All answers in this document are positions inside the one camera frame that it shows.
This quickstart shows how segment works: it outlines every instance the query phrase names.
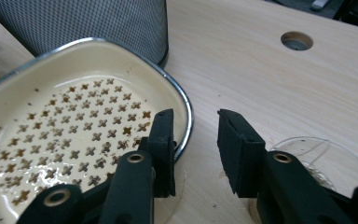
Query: gray mesh basket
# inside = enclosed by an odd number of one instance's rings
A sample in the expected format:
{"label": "gray mesh basket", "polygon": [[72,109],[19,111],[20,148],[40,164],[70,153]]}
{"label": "gray mesh basket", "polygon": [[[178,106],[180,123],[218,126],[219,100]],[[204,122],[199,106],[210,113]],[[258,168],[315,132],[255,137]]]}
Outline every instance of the gray mesh basket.
{"label": "gray mesh basket", "polygon": [[168,53],[165,0],[0,0],[0,22],[35,56],[84,37],[114,40],[157,64]]}

